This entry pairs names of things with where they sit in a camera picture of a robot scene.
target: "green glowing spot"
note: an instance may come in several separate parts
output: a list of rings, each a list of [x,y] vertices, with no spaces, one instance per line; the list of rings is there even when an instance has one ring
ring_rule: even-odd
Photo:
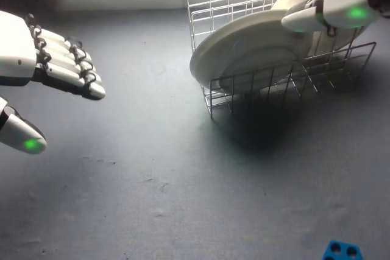
[[[364,19],[369,16],[369,12],[361,7],[354,7],[349,11],[349,16],[355,19]]]
[[[24,148],[26,150],[30,150],[31,152],[41,152],[43,146],[36,139],[30,139],[24,142]]]

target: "hole in blue object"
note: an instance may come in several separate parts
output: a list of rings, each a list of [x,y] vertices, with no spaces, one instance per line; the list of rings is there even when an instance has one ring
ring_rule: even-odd
[[[356,248],[354,247],[349,247],[347,249],[347,255],[352,258],[352,259],[355,259],[357,256],[358,256],[358,252],[356,250]]]
[[[333,243],[331,246],[330,246],[330,250],[334,253],[334,254],[341,254],[341,246],[338,244],[338,243]]]

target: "metal rack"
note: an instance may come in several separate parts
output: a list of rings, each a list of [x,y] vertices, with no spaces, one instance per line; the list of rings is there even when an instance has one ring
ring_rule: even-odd
[[[240,16],[269,10],[275,1],[187,0],[193,52],[206,37],[221,26]],[[353,41],[359,30],[355,30],[349,45],[345,49],[334,50],[334,44],[336,44],[337,40],[336,36],[330,52],[317,55],[318,44],[321,42],[320,35],[314,55],[302,62],[295,62],[288,66],[284,79],[274,77],[274,66],[273,68],[258,69],[244,74],[211,80],[207,89],[202,86],[202,93],[211,118],[213,117],[213,110],[224,105],[233,112],[233,105],[243,97],[243,95],[235,93],[235,88],[238,85],[242,86],[242,84],[238,83],[244,76],[247,77],[245,80],[251,80],[247,84],[250,90],[244,95],[244,99],[248,101],[249,105],[258,97],[269,102],[271,97],[277,96],[281,102],[280,105],[283,107],[289,94],[294,94],[301,99],[303,93],[308,90],[318,93],[325,83],[333,89],[337,88],[337,84],[343,83],[343,81],[340,82],[342,79],[355,83],[361,76],[376,46],[376,42],[354,46]],[[270,76],[268,86],[262,89],[255,88],[254,84],[261,76]],[[229,93],[219,92],[221,91],[219,87],[221,80],[229,81],[229,85],[231,85]]]

